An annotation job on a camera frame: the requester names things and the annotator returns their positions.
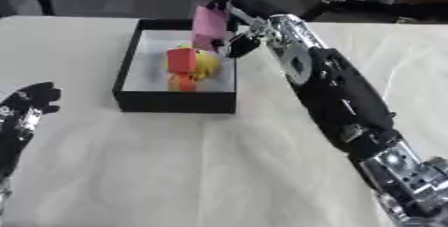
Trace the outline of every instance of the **open box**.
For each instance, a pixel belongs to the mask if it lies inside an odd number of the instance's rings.
[[[237,29],[228,25],[229,35]],[[195,92],[167,87],[166,51],[191,41],[192,20],[140,20],[113,88],[124,112],[235,113],[236,60],[220,56],[218,72]]]

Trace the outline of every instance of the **black robot arm segment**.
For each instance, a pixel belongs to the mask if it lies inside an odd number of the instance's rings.
[[[60,97],[61,91],[47,82],[17,90],[0,103],[0,225],[6,200],[12,193],[9,178],[40,119],[59,110],[51,103]]]
[[[214,0],[208,7],[249,25],[218,43],[220,53],[242,57],[265,40],[316,125],[347,155],[397,226],[448,226],[447,161],[419,159],[394,129],[395,114],[347,58],[303,20],[261,0]]]

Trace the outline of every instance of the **orange object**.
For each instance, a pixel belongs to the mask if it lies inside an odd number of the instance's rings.
[[[168,72],[190,73],[196,69],[196,50],[192,48],[176,48],[169,50]]]
[[[170,91],[196,91],[196,82],[188,74],[172,74],[168,88]]]
[[[196,91],[196,82],[189,75],[180,77],[180,91]]]

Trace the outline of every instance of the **red block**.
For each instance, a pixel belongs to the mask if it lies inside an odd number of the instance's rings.
[[[189,73],[196,69],[196,50],[191,48],[177,48],[169,50],[168,72]]]

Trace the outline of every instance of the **white table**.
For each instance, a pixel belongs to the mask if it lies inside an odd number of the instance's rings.
[[[389,226],[265,48],[239,62],[235,116],[121,113],[111,89],[135,24],[0,21],[3,92],[63,89],[15,172],[7,225]],[[385,95],[423,157],[448,157],[448,27],[311,26]]]

